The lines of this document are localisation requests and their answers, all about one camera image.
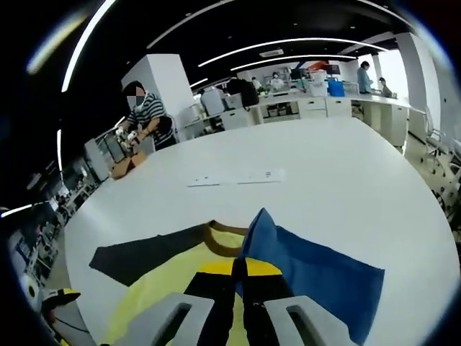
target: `computer monitor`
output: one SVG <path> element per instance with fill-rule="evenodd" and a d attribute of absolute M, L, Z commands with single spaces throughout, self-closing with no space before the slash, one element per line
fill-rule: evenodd
<path fill-rule="evenodd" d="M 327 74 L 341 74 L 338 65 L 325 65 L 325 70 Z"/>

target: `person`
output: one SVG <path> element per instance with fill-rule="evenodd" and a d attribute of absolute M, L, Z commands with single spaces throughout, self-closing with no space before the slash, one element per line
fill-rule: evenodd
<path fill-rule="evenodd" d="M 393 93 L 391 92 L 391 90 L 388 88 L 387 84 L 386 84 L 386 80 L 381 77 L 380 78 L 380 82 L 382 84 L 382 96 L 383 97 L 389 97 L 389 98 L 393 98 Z"/>
<path fill-rule="evenodd" d="M 368 61 L 364 61 L 360 64 L 357 70 L 357 81 L 359 83 L 360 94 L 371 94 L 373 81 L 369 78 L 367 70 L 370 68 Z"/>
<path fill-rule="evenodd" d="M 173 118 L 166 114 L 163 102 L 157 95 L 144 89 L 139 81 L 132 81 L 124 89 L 128 100 L 134 101 L 130 114 L 120 127 L 128 131 L 133 125 L 142 128 L 141 135 L 152 136 L 156 150 L 177 143 Z"/>
<path fill-rule="evenodd" d="M 275 90 L 279 90 L 285 85 L 283 80 L 279 78 L 279 74 L 277 72 L 274 72 L 272 74 L 272 79 L 270 81 L 270 84 L 271 84 L 271 87 L 274 88 Z"/>
<path fill-rule="evenodd" d="M 261 83 L 259 82 L 259 80 L 256 79 L 256 77 L 253 77 L 251 79 L 251 82 L 253 83 L 254 88 L 256 89 L 256 91 L 258 91 L 260 88 L 262 88 Z"/>
<path fill-rule="evenodd" d="M 232 76 L 226 86 L 229 95 L 240 94 L 244 82 L 245 81 L 243 79 L 238 79 L 237 77 Z"/>

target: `woman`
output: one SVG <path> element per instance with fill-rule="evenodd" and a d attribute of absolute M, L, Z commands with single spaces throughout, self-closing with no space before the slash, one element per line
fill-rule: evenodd
<path fill-rule="evenodd" d="M 373 81 L 369 78 L 367 70 L 370 68 L 368 61 L 364 61 L 360 64 L 360 68 L 357 70 L 357 82 L 359 83 L 360 94 L 371 94 Z"/>
<path fill-rule="evenodd" d="M 381 77 L 380 79 L 380 82 L 382 84 L 382 92 L 381 92 L 381 96 L 383 97 L 389 97 L 389 98 L 393 98 L 393 94 L 391 92 L 391 90 L 388 88 L 388 86 L 386 85 L 386 80 Z"/>
<path fill-rule="evenodd" d="M 127 120 L 120 125 L 123 130 L 140 125 L 143 129 L 141 134 L 153 137 L 156 150 L 177 143 L 173 118 L 166 113 L 157 95 L 145 90 L 139 81 L 129 83 L 123 93 L 135 103 Z"/>

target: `black cloth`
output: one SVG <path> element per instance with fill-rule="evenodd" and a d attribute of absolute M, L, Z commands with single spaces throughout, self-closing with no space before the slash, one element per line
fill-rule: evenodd
<path fill-rule="evenodd" d="M 98 247 L 89 266 L 126 286 L 205 240 L 207 224 L 165 236 Z"/>

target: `blue bin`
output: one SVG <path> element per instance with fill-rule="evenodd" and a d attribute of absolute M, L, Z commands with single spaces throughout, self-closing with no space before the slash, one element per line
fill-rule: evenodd
<path fill-rule="evenodd" d="M 330 96 L 343 97 L 344 96 L 344 85 L 342 81 L 335 79 L 328 80 L 328 92 Z"/>

